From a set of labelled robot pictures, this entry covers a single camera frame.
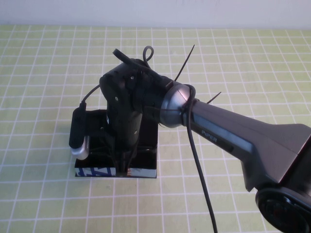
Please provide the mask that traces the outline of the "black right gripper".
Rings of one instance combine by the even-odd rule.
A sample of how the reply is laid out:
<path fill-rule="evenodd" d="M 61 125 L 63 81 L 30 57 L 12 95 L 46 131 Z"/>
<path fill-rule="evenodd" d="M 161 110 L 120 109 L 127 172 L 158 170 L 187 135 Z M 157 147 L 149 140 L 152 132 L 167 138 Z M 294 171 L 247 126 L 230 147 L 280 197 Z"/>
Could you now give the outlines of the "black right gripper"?
<path fill-rule="evenodd" d="M 127 174 L 133 151 L 137 147 L 142 114 L 107 113 L 106 118 L 109 132 L 114 137 L 114 142 L 111 145 L 111 156 L 115 157 L 116 175 Z"/>

